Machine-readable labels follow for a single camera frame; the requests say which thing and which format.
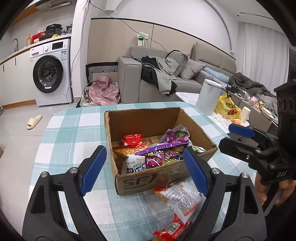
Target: washing machine door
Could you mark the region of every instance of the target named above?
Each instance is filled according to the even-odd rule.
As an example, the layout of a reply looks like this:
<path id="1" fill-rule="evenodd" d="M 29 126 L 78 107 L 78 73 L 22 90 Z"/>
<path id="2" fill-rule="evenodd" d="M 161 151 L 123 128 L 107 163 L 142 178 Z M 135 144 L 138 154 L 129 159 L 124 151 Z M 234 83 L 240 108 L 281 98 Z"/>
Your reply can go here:
<path id="1" fill-rule="evenodd" d="M 63 79 L 62 63 L 54 56 L 46 55 L 35 63 L 33 79 L 36 87 L 43 93 L 54 92 Z"/>

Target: cardboard box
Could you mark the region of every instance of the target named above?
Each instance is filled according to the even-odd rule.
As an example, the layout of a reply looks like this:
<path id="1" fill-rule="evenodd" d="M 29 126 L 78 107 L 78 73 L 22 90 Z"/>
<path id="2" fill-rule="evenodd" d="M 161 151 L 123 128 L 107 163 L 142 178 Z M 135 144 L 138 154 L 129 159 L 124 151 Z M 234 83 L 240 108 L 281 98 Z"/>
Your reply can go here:
<path id="1" fill-rule="evenodd" d="M 180 124 L 190 133 L 190 140 L 205 150 L 199 154 L 208 161 L 218 150 L 217 146 L 181 108 L 114 110 L 104 114 L 107 146 L 110 153 L 111 171 L 119 195 L 131 194 L 167 185 L 189 177 L 184 161 L 167 163 L 136 173 L 121 173 L 124 160 L 118 158 L 112 148 L 122 146 L 121 138 L 128 134 L 143 134 L 144 142 L 158 143 L 163 134 Z"/>

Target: checkered tablecloth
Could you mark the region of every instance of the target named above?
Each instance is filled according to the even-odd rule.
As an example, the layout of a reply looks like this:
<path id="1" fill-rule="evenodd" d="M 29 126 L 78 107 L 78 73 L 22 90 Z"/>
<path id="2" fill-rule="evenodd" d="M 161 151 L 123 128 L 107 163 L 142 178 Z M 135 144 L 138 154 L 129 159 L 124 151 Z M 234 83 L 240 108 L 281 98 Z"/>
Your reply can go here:
<path id="1" fill-rule="evenodd" d="M 200 110 L 185 102 L 121 104 L 64 110 L 51 118 L 44 132 L 34 162 L 30 195 L 41 172 L 48 171 L 51 175 L 65 173 L 69 168 L 79 166 L 85 158 L 90 157 L 98 145 L 106 147 L 105 111 L 164 107 L 183 108 L 217 146 L 220 140 L 227 136 Z M 255 171 L 250 169 L 247 163 L 224 155 L 219 150 L 208 163 L 229 175 L 238 176 L 241 172 L 247 172 L 252 181 L 255 180 Z M 65 195 L 63 192 L 59 195 L 68 228 L 77 232 Z M 213 232 L 221 228 L 229 197 L 225 195 Z M 110 241 L 151 240 L 154 231 L 163 229 L 173 219 L 173 212 L 152 191 L 117 195 L 109 155 L 92 191 L 86 194 L 84 200 L 100 230 Z"/>

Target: white plastic pitcher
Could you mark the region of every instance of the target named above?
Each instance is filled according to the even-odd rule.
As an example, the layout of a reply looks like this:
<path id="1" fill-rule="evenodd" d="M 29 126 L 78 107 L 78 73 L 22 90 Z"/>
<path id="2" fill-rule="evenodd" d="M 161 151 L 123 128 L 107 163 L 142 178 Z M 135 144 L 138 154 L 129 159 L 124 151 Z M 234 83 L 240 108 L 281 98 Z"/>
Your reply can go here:
<path id="1" fill-rule="evenodd" d="M 213 80 L 205 79 L 195 106 L 205 115 L 212 115 L 222 86 Z"/>

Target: light blue pillow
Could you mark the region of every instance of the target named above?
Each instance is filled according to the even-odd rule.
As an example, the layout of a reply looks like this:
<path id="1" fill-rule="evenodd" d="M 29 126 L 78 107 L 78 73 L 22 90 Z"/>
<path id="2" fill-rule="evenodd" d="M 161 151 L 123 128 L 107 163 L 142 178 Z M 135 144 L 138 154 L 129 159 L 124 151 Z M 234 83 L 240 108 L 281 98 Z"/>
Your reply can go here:
<path id="1" fill-rule="evenodd" d="M 213 77 L 217 78 L 218 80 L 229 84 L 229 77 L 226 76 L 225 74 L 222 74 L 220 72 L 216 72 L 210 68 L 204 68 L 204 71 L 207 72 L 208 74 L 212 75 Z"/>

